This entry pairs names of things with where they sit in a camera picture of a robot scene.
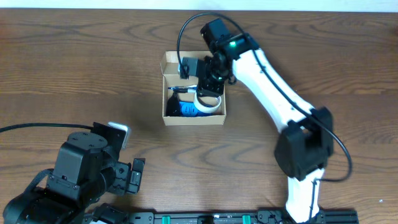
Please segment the blue ballpoint pen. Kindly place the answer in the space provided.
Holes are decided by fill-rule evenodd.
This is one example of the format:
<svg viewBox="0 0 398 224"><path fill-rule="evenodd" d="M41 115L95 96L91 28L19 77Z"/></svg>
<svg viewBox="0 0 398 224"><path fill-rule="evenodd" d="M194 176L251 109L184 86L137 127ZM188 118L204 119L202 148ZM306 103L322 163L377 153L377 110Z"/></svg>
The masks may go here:
<svg viewBox="0 0 398 224"><path fill-rule="evenodd" d="M179 90L179 89L184 89L184 88L194 88L194 89L197 89L197 88L194 87L194 86L173 86L173 87L168 87L169 90L173 90L173 91L176 91L176 90Z"/></svg>

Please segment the white tape roll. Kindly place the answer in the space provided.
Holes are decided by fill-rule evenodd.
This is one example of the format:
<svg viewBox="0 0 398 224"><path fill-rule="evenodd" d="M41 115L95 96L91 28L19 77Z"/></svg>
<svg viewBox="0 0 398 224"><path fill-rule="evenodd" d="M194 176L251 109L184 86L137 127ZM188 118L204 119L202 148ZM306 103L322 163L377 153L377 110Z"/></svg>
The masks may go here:
<svg viewBox="0 0 398 224"><path fill-rule="evenodd" d="M202 113L210 114L210 113L216 112L218 110L218 108L221 106L222 99L220 96L216 98L216 101L217 101L217 104L215 106L205 106L202 103L200 103L200 101L198 99L198 94L195 93L193 104L195 105L195 107L198 111L201 111Z"/></svg>

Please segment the brown cardboard box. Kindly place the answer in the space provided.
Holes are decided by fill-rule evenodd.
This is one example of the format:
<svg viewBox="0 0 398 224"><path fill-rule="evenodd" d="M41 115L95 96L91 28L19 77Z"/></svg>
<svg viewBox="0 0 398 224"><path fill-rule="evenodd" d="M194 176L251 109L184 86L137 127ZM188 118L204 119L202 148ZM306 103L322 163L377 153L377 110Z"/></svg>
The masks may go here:
<svg viewBox="0 0 398 224"><path fill-rule="evenodd" d="M210 56L209 51L180 51L181 58L191 57L203 60L205 56ZM177 52L174 50L166 51L160 62L160 67L162 71L162 118L166 126L191 126L191 125L223 125L226 118L226 99L224 86L223 94L221 96L220 107L213 113L212 116L167 116L167 102L173 95L173 90L169 87L173 86L190 86L197 85L198 78L190 77L188 80L180 79L178 73L178 58ZM178 98L180 101L193 103L195 99L194 93L179 93ZM203 104L208 104L210 106L217 105L216 98L212 97L199 97L200 102Z"/></svg>

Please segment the blue plastic case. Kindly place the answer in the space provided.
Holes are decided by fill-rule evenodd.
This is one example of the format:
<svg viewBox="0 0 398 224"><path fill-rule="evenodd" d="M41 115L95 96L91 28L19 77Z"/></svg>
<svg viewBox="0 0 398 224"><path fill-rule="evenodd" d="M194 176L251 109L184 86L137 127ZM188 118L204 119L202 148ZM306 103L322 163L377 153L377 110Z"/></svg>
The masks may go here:
<svg viewBox="0 0 398 224"><path fill-rule="evenodd" d="M180 101L180 113L183 117L199 117L199 116L211 116L211 113L204 113L199 111L194 103Z"/></svg>

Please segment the black cone-shaped tool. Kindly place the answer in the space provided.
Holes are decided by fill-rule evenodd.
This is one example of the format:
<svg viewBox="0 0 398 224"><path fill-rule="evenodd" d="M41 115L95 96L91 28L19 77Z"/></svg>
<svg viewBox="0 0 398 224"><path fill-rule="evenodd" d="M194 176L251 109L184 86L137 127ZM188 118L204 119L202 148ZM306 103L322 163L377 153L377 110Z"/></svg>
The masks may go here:
<svg viewBox="0 0 398 224"><path fill-rule="evenodd" d="M178 98L178 93L174 92L173 95L168 99L165 115L181 116L181 107Z"/></svg>

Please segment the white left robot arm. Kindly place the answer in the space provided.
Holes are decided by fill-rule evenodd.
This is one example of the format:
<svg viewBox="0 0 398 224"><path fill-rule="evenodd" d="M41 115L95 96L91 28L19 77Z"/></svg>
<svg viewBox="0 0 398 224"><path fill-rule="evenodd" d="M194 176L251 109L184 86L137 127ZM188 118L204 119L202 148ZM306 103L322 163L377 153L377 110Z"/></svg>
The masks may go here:
<svg viewBox="0 0 398 224"><path fill-rule="evenodd" d="M128 212L102 204L105 193L138 193L145 160L119 161L131 133L125 124L79 126L58 152L55 166L40 171L3 211L5 223L129 223Z"/></svg>

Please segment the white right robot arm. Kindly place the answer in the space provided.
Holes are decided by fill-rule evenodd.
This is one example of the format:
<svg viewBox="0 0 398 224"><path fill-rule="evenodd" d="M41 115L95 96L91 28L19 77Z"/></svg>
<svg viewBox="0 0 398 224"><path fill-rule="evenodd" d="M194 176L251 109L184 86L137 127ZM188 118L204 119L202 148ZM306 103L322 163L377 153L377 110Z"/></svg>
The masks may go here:
<svg viewBox="0 0 398 224"><path fill-rule="evenodd" d="M285 209L295 223L312 220L320 211L317 180L333 154L332 137L317 122L331 129L331 113L299 97L249 34L233 35L221 19L205 24L200 34L211 55L189 70L199 78L198 95L221 96L224 83L233 77L253 93L279 132L274 156L288 177Z"/></svg>

